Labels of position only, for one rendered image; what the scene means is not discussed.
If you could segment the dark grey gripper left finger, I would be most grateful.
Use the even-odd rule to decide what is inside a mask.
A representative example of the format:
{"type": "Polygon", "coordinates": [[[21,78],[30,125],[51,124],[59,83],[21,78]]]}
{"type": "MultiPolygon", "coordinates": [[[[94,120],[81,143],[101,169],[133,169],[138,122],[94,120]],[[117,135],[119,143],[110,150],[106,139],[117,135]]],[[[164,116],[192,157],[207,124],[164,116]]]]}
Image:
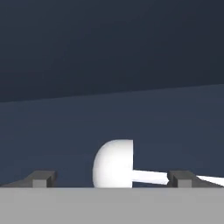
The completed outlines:
{"type": "Polygon", "coordinates": [[[3,185],[3,187],[54,187],[56,171],[34,171],[24,179],[3,185]]]}

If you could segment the white ladle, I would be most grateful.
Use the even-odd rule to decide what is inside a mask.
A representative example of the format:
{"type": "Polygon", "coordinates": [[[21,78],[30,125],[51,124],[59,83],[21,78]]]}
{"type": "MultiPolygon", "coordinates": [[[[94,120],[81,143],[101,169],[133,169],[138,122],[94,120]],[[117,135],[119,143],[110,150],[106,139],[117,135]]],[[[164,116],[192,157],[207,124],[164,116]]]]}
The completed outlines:
{"type": "MultiPolygon", "coordinates": [[[[98,150],[94,158],[94,187],[131,188],[134,182],[168,186],[169,179],[167,178],[167,172],[135,170],[133,164],[133,140],[118,139],[105,143],[98,150]]],[[[197,177],[224,187],[224,178],[208,176],[197,177]]]]}

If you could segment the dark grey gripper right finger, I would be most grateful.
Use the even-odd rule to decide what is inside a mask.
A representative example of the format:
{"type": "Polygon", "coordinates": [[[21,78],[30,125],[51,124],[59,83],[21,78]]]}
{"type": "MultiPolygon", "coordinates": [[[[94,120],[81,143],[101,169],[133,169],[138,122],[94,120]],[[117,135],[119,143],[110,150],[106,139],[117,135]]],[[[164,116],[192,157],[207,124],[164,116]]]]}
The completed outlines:
{"type": "Polygon", "coordinates": [[[194,173],[190,171],[168,171],[167,172],[168,186],[169,187],[219,187],[222,185],[212,183],[198,178],[194,173]]]}

